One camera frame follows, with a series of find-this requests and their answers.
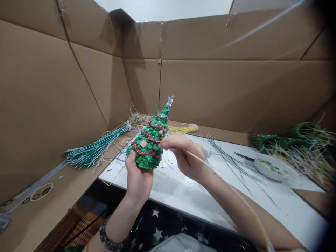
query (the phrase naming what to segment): hand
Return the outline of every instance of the hand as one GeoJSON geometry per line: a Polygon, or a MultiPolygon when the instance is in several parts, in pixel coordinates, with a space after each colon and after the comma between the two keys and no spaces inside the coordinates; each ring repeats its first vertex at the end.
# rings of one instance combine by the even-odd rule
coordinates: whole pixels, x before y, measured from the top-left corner
{"type": "Polygon", "coordinates": [[[193,143],[184,135],[174,134],[163,138],[158,147],[165,150],[171,150],[175,154],[181,172],[187,177],[202,184],[209,168],[187,152],[189,151],[204,160],[204,152],[201,145],[193,143]]]}
{"type": "Polygon", "coordinates": [[[127,192],[133,203],[142,205],[149,199],[153,186],[153,170],[138,168],[135,162],[135,151],[131,150],[126,159],[127,192]]]}

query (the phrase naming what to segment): white bowl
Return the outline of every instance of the white bowl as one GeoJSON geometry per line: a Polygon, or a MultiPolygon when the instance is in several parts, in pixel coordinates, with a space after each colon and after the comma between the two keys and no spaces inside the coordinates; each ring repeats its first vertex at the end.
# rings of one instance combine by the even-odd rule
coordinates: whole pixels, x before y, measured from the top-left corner
{"type": "Polygon", "coordinates": [[[285,181],[287,179],[298,179],[299,175],[298,173],[288,164],[285,164],[284,162],[282,162],[281,160],[269,156],[269,155],[265,155],[265,154],[261,154],[258,153],[256,154],[255,160],[254,160],[254,166],[255,168],[264,176],[273,179],[273,180],[277,180],[277,181],[285,181]],[[266,167],[263,163],[261,163],[258,159],[262,159],[265,161],[270,162],[272,165],[274,165],[275,167],[281,168],[284,171],[288,172],[288,176],[289,177],[285,177],[282,176],[274,171],[272,171],[271,169],[269,169],[268,167],[266,167]]]}

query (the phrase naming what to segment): white table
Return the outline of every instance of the white table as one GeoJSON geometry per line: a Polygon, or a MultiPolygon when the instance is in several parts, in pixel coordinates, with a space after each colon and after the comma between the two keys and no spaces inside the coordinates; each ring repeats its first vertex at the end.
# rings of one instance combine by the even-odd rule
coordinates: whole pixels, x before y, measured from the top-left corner
{"type": "MultiPolygon", "coordinates": [[[[217,153],[210,144],[201,138],[186,135],[193,142],[201,144],[204,148],[217,153]]],[[[242,162],[248,162],[237,156],[234,152],[254,158],[257,150],[248,146],[237,145],[222,141],[216,141],[221,148],[230,156],[242,162]]],[[[99,179],[108,184],[113,184],[126,189],[127,170],[125,168],[125,154],[120,154],[119,160],[114,160],[100,174],[99,179]]],[[[247,168],[248,173],[259,178],[264,184],[256,184],[251,178],[243,175],[245,186],[237,179],[235,174],[242,180],[240,172],[235,167],[228,165],[219,155],[211,155],[208,162],[214,171],[225,181],[239,189],[257,202],[266,211],[272,214],[284,227],[286,227],[306,248],[314,250],[319,242],[320,235],[327,227],[327,222],[306,202],[304,202],[292,188],[322,191],[323,190],[308,178],[301,176],[299,181],[284,181],[277,183],[267,179],[261,174],[254,173],[247,168]],[[273,199],[276,205],[269,199],[263,190],[273,199]]],[[[178,166],[174,154],[164,151],[162,166],[154,170],[153,188],[150,199],[174,208],[193,217],[209,222],[216,226],[237,231],[235,224],[210,194],[197,182],[184,176],[178,166]]]]}

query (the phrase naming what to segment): cardboard box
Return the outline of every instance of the cardboard box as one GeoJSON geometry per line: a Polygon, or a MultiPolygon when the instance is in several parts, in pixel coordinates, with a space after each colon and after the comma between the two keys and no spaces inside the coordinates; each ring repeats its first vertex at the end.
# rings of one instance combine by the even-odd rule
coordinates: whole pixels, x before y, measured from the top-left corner
{"type": "MultiPolygon", "coordinates": [[[[174,95],[170,124],[244,145],[322,111],[334,127],[324,24],[290,6],[135,23],[93,0],[0,1],[0,203],[119,127],[132,103],[154,114],[174,95]]],[[[36,249],[106,165],[56,174],[48,197],[12,212],[2,251],[36,249]]]]}

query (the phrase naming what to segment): miniature christmas tree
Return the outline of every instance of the miniature christmas tree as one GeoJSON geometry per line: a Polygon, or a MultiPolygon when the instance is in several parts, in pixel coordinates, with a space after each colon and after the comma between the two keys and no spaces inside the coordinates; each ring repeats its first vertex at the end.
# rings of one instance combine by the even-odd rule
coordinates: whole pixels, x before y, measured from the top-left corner
{"type": "Polygon", "coordinates": [[[159,149],[158,145],[167,135],[169,110],[173,98],[174,96],[168,97],[168,102],[161,112],[160,110],[156,111],[156,115],[149,125],[141,131],[126,151],[126,156],[129,156],[131,150],[135,151],[135,162],[139,168],[153,170],[160,164],[163,150],[159,149]]]}

